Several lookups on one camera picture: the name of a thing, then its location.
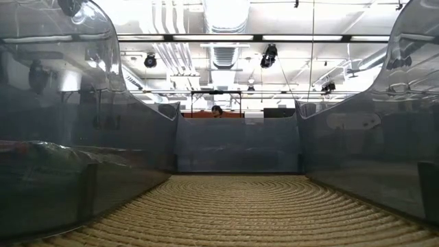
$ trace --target plastic barrier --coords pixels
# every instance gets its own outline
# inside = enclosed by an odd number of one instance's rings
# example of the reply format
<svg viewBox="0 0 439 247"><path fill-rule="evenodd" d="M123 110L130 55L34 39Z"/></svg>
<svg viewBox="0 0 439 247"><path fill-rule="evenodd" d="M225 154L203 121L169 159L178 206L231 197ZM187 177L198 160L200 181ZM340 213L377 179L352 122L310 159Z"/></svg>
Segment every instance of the plastic barrier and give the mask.
<svg viewBox="0 0 439 247"><path fill-rule="evenodd" d="M176 170L178 104L127 92L92 1L0 9L0 242L81 225Z"/></svg>
<svg viewBox="0 0 439 247"><path fill-rule="evenodd" d="M178 121L179 172L293 172L298 162L296 117Z"/></svg>
<svg viewBox="0 0 439 247"><path fill-rule="evenodd" d="M438 23L439 1L410 1L367 91L318 113L297 102L308 177L439 223Z"/></svg>

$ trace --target ceiling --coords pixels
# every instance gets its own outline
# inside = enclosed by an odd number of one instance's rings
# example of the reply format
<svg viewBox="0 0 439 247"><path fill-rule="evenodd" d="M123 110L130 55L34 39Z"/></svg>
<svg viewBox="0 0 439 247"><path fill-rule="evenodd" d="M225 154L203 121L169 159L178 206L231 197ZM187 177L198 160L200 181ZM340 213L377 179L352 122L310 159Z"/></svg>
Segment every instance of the ceiling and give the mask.
<svg viewBox="0 0 439 247"><path fill-rule="evenodd" d="M182 0L184 4L184 26L189 34L206 33L201 0ZM147 20L139 0L95 0L109 15L118 34L144 34L142 22ZM163 1L163 19L166 1ZM247 34L332 34L332 35L390 35L392 26L401 11L397 11L397 0L251 0ZM222 12L224 19L233 15ZM310 84L316 82L333 68L345 61L358 61L383 49L386 44L372 43L278 43L278 58L272 67L259 66L261 54L268 43L248 43L241 48L234 69L238 70L233 86L228 90L246 90L248 80L253 79L256 90L264 91L308 91ZM209 49L200 47L201 43L189 43L191 57L196 71L200 74L200 86L212 88ZM155 53L152 43L120 43L122 61L145 83L147 89L177 89L170 83L156 83L157 79L167 79L167 67L158 58L157 66L147 69L143 65L146 54ZM357 78L341 75L338 91L362 91L368 88L379 69L365 71Z"/></svg>

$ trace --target curved plastic panel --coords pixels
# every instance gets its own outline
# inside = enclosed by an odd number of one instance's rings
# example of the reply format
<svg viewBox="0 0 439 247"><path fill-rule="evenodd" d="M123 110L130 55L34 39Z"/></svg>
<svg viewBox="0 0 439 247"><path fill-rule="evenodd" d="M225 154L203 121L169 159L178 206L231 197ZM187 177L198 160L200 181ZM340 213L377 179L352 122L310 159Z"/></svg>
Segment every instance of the curved plastic panel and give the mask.
<svg viewBox="0 0 439 247"><path fill-rule="evenodd" d="M300 146L295 117L178 121L179 172L293 172Z"/></svg>
<svg viewBox="0 0 439 247"><path fill-rule="evenodd" d="M439 223L438 23L439 1L410 1L367 91L317 113L297 102L308 177Z"/></svg>
<svg viewBox="0 0 439 247"><path fill-rule="evenodd" d="M77 226L166 180L178 107L127 92L92 1L0 0L0 241Z"/></svg>

